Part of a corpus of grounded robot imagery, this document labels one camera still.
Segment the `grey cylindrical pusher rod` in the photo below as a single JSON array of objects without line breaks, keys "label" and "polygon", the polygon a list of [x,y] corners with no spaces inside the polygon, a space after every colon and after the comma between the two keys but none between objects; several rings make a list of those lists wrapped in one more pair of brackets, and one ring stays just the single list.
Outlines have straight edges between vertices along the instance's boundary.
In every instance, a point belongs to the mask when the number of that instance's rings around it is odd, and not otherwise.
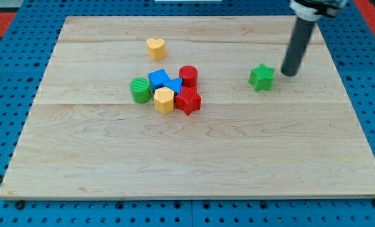
[{"label": "grey cylindrical pusher rod", "polygon": [[281,67],[285,76],[295,76],[298,73],[305,51],[313,34],[315,21],[307,21],[297,17],[287,51]]}]

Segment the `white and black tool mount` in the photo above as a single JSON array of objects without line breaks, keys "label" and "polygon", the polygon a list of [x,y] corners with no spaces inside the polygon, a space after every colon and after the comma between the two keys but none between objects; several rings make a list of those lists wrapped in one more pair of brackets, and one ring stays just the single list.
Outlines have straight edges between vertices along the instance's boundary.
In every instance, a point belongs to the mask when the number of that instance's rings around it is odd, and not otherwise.
[{"label": "white and black tool mount", "polygon": [[348,0],[290,0],[289,7],[302,20],[318,21],[321,17],[336,17]]}]

